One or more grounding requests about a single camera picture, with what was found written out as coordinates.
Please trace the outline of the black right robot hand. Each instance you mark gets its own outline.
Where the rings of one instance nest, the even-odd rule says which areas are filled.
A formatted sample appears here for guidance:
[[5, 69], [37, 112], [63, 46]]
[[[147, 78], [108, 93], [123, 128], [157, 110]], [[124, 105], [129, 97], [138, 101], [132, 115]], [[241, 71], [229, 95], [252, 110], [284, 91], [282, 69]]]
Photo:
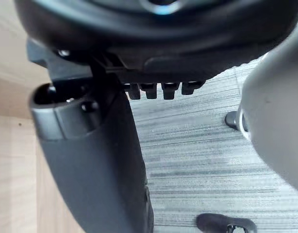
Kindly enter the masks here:
[[51, 79], [29, 107], [50, 171], [87, 233], [150, 233], [154, 215], [129, 100], [247, 77], [239, 130], [298, 191], [298, 0], [17, 0], [28, 59]]

